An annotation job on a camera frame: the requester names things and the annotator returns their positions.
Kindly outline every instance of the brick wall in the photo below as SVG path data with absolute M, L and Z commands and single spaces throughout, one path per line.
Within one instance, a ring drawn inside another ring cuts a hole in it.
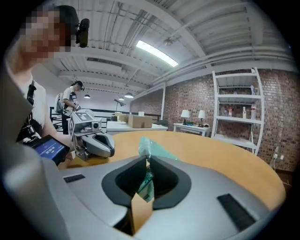
M 130 111 L 133 113 L 145 112 L 148 114 L 161 114 L 161 104 L 163 100 L 163 90 L 147 94 L 130 102 Z
M 228 73 L 245 72 L 245 70 L 231 71 Z M 281 170 L 293 171 L 300 157 L 300 78 L 297 74 L 281 70 L 259 70 L 262 88 L 265 95 L 265 121 L 262 143 L 258 156 L 270 163 L 278 147 L 278 158 L 275 167 Z M 244 94 L 245 89 L 238 89 L 239 94 Z M 131 111 L 144 111 L 160 114 L 162 90 L 148 94 L 132 102 Z M 261 119 L 260 105 L 256 102 L 256 119 Z M 242 105 L 231 105 L 232 116 L 241 117 Z M 220 107 L 220 115 L 229 105 Z M 173 131 L 173 123 L 182 122 L 180 117 L 183 109 L 189 109 L 195 124 L 200 123 L 199 110 L 205 110 L 206 118 L 203 123 L 208 123 L 212 128 L 214 118 L 214 88 L 212 75 L 207 75 L 166 88 L 164 119 L 170 123 L 169 131 Z M 250 108 L 246 106 L 247 115 Z M 248 138 L 251 125 L 220 121 L 218 133 L 234 137 Z M 254 142 L 257 142 L 259 125 L 254 125 Z

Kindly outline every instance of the shelf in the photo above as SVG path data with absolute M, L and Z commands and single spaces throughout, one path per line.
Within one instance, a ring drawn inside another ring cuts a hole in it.
M 243 104 L 252 105 L 255 101 L 262 99 L 261 95 L 247 94 L 218 94 L 220 104 Z
M 233 145 L 256 149 L 256 145 L 253 142 L 243 139 L 243 138 L 229 137 L 229 136 L 222 135 L 222 134 L 215 134 L 215 136 L 213 138 L 223 141 L 223 142 L 231 143 Z
M 250 88 L 256 80 L 256 73 L 216 75 L 219 88 Z
M 253 120 L 248 118 L 235 118 L 235 117 L 226 117 L 226 116 L 217 116 L 217 120 L 224 120 L 224 121 L 232 121 L 232 122 L 244 122 L 244 123 L 255 123 L 261 124 L 262 121 L 260 120 Z

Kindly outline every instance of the desk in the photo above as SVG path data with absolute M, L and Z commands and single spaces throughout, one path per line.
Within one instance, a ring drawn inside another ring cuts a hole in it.
M 75 158 L 70 167 L 90 166 L 137 156 L 140 138 L 161 144 L 181 161 L 216 170 L 257 196 L 270 210 L 285 199 L 285 188 L 272 168 L 254 154 L 230 143 L 193 134 L 168 131 L 134 131 L 114 135 L 116 151 L 108 159 Z
M 122 121 L 108 121 L 106 124 L 106 132 L 110 135 L 115 135 L 124 132 L 132 132 L 132 131 L 166 131 L 167 127 L 163 127 L 157 124 L 152 124 L 151 128 L 132 128 L 128 125 L 128 123 Z
M 203 137 L 209 134 L 210 128 L 209 127 L 197 127 L 197 126 L 188 126 L 183 125 L 183 123 L 174 123 L 174 132 L 179 132 L 180 130 L 191 132 L 191 133 L 198 133 L 201 134 Z

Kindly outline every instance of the white container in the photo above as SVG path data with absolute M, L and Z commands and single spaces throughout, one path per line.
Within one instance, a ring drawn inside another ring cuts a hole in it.
M 251 119 L 253 119 L 253 120 L 256 119 L 256 106 L 255 106 L 255 104 L 251 105 Z
M 245 107 L 243 107 L 243 118 L 247 118 L 247 116 L 246 116 L 246 108 Z

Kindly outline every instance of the cardboard box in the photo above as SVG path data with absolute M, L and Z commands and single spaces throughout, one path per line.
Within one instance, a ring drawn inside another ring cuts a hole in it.
M 128 125 L 132 128 L 151 128 L 152 117 L 128 116 Z
M 119 121 L 128 122 L 128 115 L 120 115 L 119 116 Z

